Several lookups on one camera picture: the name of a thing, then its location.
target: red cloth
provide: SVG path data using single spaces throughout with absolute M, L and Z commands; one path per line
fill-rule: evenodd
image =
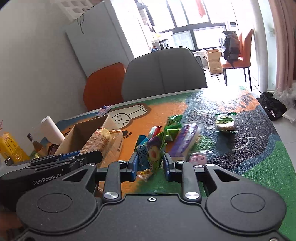
M 198 13 L 200 15 L 200 17 L 203 17 L 206 15 L 205 13 L 205 8 L 202 4 L 202 1 L 201 0 L 196 0 L 196 4 L 197 4 L 197 8 L 198 8 Z

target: orange chair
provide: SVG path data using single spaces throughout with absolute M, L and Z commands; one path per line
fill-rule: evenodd
M 116 63 L 89 76 L 83 93 L 88 111 L 123 102 L 121 87 L 125 72 L 123 64 Z
M 244 79 L 246 82 L 247 82 L 247 77 L 246 77 L 245 68 L 248 69 L 251 91 L 252 91 L 252 83 L 251 83 L 251 75 L 250 75 L 249 67 L 251 66 L 252 35 L 253 35 L 252 29 L 248 32 L 248 34 L 244 39 L 242 39 L 242 33 L 239 35 L 239 40 L 241 43 L 240 45 L 241 53 L 239 55 L 239 59 L 233 62 L 233 66 L 235 69 L 244 69 Z M 226 59 L 224 59 L 224 57 L 220 57 L 220 63 L 223 68 L 224 81 L 225 81 L 225 84 L 227 85 L 226 69 L 232 69 L 232 66 L 229 62 L 227 62 Z

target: bottle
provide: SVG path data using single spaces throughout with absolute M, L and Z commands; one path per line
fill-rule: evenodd
M 35 151 L 36 151 L 41 157 L 47 156 L 47 151 L 46 151 L 45 147 L 44 147 L 41 143 L 39 143 L 39 142 L 37 142 L 37 141 L 34 141 L 33 138 L 32 138 L 31 133 L 29 133 L 29 134 L 27 135 L 27 137 L 28 137 L 29 140 L 33 143 L 33 146 L 34 146 Z
M 0 154 L 4 159 L 11 157 L 14 163 L 30 159 L 13 137 L 7 132 L 0 136 Z

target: white paper roll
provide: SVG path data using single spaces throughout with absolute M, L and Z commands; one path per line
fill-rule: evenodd
M 64 135 L 49 116 L 41 121 L 40 131 L 52 144 L 61 145 L 65 139 Z

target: brown bottle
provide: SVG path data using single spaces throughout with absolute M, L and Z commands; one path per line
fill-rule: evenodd
M 34 146 L 35 151 L 36 151 L 41 157 L 47 156 L 47 151 L 46 151 L 45 147 L 44 147 L 41 143 L 39 143 L 39 142 L 37 142 L 37 141 L 34 141 L 33 138 L 32 138 L 31 133 L 29 133 L 29 134 L 27 135 L 27 137 L 28 137 L 29 140 L 33 143 L 33 146 Z

